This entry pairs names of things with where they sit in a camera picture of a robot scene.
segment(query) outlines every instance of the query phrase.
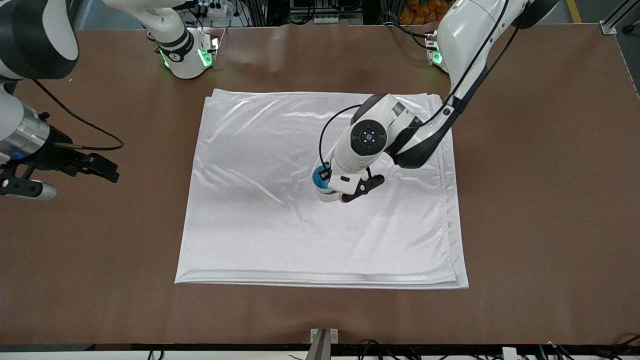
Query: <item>yellow floor line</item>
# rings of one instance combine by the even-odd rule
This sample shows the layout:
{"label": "yellow floor line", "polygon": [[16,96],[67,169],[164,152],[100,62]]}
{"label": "yellow floor line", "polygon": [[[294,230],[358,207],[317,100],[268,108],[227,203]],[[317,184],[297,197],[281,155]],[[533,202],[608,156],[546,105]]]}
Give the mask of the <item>yellow floor line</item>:
{"label": "yellow floor line", "polygon": [[580,13],[578,12],[578,6],[575,4],[575,0],[566,0],[567,6],[569,6],[569,12],[574,24],[582,24]]}

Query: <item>metal cylinder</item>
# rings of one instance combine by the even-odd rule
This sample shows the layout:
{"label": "metal cylinder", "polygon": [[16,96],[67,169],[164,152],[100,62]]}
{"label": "metal cylinder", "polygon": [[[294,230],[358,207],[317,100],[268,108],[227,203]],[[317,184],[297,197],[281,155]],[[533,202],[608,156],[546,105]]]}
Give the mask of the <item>metal cylinder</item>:
{"label": "metal cylinder", "polygon": [[19,160],[39,150],[49,137],[49,124],[35,110],[22,103],[22,120],[6,138],[0,140],[0,152]]}

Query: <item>brown table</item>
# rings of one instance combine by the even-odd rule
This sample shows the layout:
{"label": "brown table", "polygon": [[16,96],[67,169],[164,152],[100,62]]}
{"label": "brown table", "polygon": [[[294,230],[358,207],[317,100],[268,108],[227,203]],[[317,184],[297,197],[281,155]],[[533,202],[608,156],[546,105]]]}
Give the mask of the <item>brown table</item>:
{"label": "brown table", "polygon": [[[456,291],[173,284],[204,97],[445,95],[410,37],[231,29],[217,69],[191,81],[142,32],[78,38],[76,69],[45,84],[127,142],[106,154],[120,181],[40,173],[54,201],[0,199],[1,343],[296,343],[312,327],[341,342],[611,343],[639,330],[640,101],[597,25],[522,31],[454,125],[470,282]],[[77,143],[109,141],[31,83],[18,90]]]}

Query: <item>white towel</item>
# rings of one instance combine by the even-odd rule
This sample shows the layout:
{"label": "white towel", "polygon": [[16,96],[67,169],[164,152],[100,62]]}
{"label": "white towel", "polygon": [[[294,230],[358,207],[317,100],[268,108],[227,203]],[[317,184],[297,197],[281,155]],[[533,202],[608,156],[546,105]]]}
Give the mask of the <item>white towel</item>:
{"label": "white towel", "polygon": [[[449,132],[420,169],[383,154],[384,184],[323,202],[311,173],[318,139],[366,94],[251,94],[205,100],[175,282],[327,288],[468,288]],[[437,95],[397,95],[427,118]],[[353,115],[324,135],[325,156]]]}

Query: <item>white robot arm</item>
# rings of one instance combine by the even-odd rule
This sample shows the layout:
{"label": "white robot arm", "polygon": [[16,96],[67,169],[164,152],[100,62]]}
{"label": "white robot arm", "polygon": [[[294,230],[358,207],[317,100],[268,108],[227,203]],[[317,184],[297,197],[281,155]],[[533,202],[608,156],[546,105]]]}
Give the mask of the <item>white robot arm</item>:
{"label": "white robot arm", "polygon": [[[185,27],[171,8],[184,1],[104,0],[138,19],[154,37],[164,64],[178,78],[191,79],[212,65],[217,39],[212,42],[208,34]],[[64,78],[78,55],[66,0],[0,1],[0,195],[52,199],[52,185],[30,179],[35,170],[118,181],[116,164],[76,151],[78,146],[48,123],[46,113],[39,114],[9,91],[21,79]],[[21,174],[20,165],[27,167]]]}
{"label": "white robot arm", "polygon": [[449,73],[451,91],[442,107],[420,119],[389,94],[366,100],[338,140],[329,162],[314,171],[314,184],[323,200],[351,201],[384,182],[382,176],[362,176],[382,152],[396,165],[419,168],[464,111],[487,74],[492,45],[518,17],[521,28],[544,18],[557,0],[458,0],[437,30],[435,62]]}
{"label": "white robot arm", "polygon": [[103,0],[149,30],[159,47],[164,65],[181,79],[193,79],[213,64],[217,38],[201,29],[185,27],[180,15],[172,9],[185,0]]}
{"label": "white robot arm", "polygon": [[[117,165],[98,154],[67,147],[71,139],[8,91],[20,79],[59,79],[78,58],[65,0],[0,2],[0,195],[49,200],[50,184],[30,179],[34,170],[78,172],[118,180]],[[17,173],[19,165],[27,170]]]}

